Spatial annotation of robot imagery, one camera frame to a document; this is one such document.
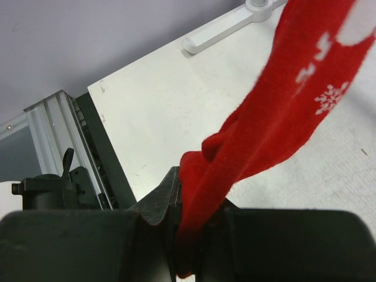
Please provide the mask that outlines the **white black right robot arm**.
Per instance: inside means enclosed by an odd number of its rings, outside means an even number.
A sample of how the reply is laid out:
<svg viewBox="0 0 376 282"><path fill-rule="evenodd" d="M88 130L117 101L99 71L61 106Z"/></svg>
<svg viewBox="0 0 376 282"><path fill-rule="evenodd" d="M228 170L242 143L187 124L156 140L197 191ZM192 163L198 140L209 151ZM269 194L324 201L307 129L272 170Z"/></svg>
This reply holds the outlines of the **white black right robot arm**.
<svg viewBox="0 0 376 282"><path fill-rule="evenodd" d="M88 205L71 170L11 186L22 210L1 220L2 281L374 281L375 240L355 214L240 209L225 201L188 258L174 245L182 200L179 168L129 209Z"/></svg>

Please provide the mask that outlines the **red santa sock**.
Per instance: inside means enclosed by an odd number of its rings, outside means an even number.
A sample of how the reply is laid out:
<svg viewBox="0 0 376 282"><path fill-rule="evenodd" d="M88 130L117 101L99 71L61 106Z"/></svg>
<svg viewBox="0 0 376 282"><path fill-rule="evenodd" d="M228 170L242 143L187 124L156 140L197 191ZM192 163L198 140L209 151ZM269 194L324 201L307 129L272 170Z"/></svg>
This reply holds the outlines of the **red santa sock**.
<svg viewBox="0 0 376 282"><path fill-rule="evenodd" d="M199 151L180 160L177 275L235 183L292 157L335 108L375 42L374 1L288 1L250 93Z"/></svg>

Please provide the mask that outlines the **white drying rack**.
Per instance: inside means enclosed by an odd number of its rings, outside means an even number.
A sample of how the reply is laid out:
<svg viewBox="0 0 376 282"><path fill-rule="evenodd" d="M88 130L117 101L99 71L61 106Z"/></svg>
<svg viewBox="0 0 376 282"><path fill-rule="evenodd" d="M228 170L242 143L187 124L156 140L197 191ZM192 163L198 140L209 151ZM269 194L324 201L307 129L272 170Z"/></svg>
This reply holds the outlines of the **white drying rack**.
<svg viewBox="0 0 376 282"><path fill-rule="evenodd" d="M286 2L286 0L246 0L238 8L186 36L182 41L182 47L189 54L196 55L250 23L265 22L275 9Z"/></svg>

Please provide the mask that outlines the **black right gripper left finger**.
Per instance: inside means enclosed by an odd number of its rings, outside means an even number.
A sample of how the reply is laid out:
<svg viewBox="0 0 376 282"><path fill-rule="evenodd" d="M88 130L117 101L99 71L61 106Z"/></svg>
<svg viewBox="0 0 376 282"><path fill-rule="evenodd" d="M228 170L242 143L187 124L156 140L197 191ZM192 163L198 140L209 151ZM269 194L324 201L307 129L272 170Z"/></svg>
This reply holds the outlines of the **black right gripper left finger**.
<svg viewBox="0 0 376 282"><path fill-rule="evenodd" d="M175 281L179 168L126 210L16 211L1 220L2 281Z"/></svg>

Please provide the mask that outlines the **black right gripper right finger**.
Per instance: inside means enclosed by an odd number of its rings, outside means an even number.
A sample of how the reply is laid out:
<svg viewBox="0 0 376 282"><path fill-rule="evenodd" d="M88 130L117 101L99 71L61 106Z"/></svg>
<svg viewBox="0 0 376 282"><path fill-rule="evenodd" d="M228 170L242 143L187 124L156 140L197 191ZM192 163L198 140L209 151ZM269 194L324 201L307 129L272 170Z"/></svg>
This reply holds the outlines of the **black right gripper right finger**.
<svg viewBox="0 0 376 282"><path fill-rule="evenodd" d="M375 280L375 240L343 210L241 209L225 201L203 238L197 281Z"/></svg>

